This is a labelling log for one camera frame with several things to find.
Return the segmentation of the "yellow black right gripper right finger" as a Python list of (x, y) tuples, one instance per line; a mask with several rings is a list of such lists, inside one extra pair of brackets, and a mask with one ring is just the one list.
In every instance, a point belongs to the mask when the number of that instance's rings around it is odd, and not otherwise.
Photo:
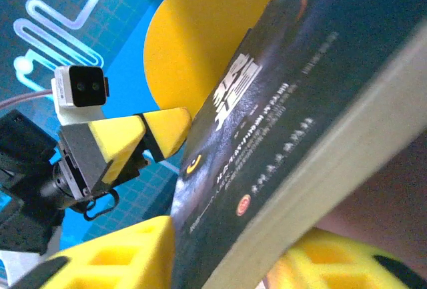
[(274, 264), (263, 289), (427, 289), (427, 280), (381, 249), (314, 228)]

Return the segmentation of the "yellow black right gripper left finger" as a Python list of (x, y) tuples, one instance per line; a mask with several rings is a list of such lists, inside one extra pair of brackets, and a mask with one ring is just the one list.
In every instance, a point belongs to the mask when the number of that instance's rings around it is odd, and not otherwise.
[(171, 289), (170, 216), (158, 216), (60, 251), (9, 289)]

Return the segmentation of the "black wolf cover book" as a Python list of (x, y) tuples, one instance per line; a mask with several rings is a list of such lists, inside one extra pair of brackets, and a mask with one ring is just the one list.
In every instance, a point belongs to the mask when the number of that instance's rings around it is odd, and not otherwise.
[(272, 0), (187, 136), (171, 289), (253, 288), (427, 129), (427, 0)]

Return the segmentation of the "yellow pink blue bookshelf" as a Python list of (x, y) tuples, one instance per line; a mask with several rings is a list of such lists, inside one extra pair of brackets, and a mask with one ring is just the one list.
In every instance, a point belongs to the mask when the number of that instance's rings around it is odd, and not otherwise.
[(427, 16), (427, 0), (164, 0), (143, 62), (186, 107), (175, 271), (210, 273)]

